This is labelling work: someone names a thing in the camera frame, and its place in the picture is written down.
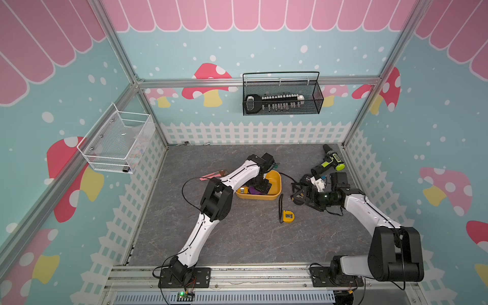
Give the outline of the black 5M tape measure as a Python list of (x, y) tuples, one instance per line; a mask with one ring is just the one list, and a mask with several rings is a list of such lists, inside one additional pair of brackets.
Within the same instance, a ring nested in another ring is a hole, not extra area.
[(302, 185), (312, 185), (312, 182), (311, 182), (311, 179), (313, 178), (313, 176), (311, 174), (305, 174), (301, 177), (300, 179), (300, 183)]

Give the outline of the purple tape measure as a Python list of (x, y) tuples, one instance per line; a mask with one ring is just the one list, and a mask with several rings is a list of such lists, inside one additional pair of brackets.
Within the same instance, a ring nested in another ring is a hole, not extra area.
[(266, 193), (263, 193), (263, 192), (255, 189), (254, 186), (250, 186), (248, 188), (248, 193), (251, 194), (251, 195), (257, 195), (257, 196), (266, 195)]

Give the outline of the yellow plastic storage box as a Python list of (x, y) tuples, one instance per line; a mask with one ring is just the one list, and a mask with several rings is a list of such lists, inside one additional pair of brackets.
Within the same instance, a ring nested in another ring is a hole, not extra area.
[(254, 186), (243, 186), (237, 190), (236, 195), (241, 199), (246, 200), (275, 200), (282, 193), (282, 177), (272, 170), (268, 172), (259, 184)]

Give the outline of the small yellow tape measure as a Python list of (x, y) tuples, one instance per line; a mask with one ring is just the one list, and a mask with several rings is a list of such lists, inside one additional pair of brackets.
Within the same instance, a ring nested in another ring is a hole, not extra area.
[(290, 210), (284, 210), (282, 212), (282, 218), (281, 218), (281, 223), (286, 222), (286, 223), (292, 223), (295, 220), (295, 214), (290, 211)]

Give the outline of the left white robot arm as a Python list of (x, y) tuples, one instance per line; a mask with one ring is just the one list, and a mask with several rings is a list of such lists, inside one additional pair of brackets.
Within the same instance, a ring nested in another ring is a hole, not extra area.
[(181, 251), (170, 258), (167, 266), (179, 283), (185, 286), (192, 281), (200, 252), (216, 225), (230, 213), (234, 193), (248, 182), (258, 191), (267, 193), (271, 183), (266, 175), (275, 165), (274, 157), (268, 153), (262, 157), (250, 155), (230, 174), (208, 180), (195, 227)]

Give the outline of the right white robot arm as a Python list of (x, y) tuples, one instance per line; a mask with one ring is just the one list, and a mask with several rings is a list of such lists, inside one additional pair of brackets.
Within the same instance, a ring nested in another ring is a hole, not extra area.
[(406, 227), (380, 211), (367, 195), (352, 188), (345, 173), (334, 172), (328, 181), (304, 175), (292, 183), (291, 199), (319, 212), (339, 207), (338, 216), (349, 212), (372, 236), (366, 255), (336, 255), (328, 267), (312, 264), (313, 276), (326, 271), (330, 281), (370, 278), (394, 284), (420, 282), (424, 279), (421, 237), (413, 227)]

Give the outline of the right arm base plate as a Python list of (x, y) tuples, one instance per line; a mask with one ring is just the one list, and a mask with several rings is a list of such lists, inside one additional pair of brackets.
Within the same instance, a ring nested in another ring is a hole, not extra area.
[(334, 268), (325, 267), (319, 264), (311, 264), (309, 266), (309, 273), (313, 286), (317, 287), (332, 287), (332, 288), (349, 288), (355, 290), (363, 287), (364, 282), (358, 276), (345, 275), (336, 271)]

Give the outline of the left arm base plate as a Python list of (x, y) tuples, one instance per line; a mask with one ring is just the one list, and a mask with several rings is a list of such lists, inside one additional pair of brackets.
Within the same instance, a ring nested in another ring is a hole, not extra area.
[(209, 288), (211, 268), (190, 268), (182, 272), (165, 268), (160, 273), (159, 288)]

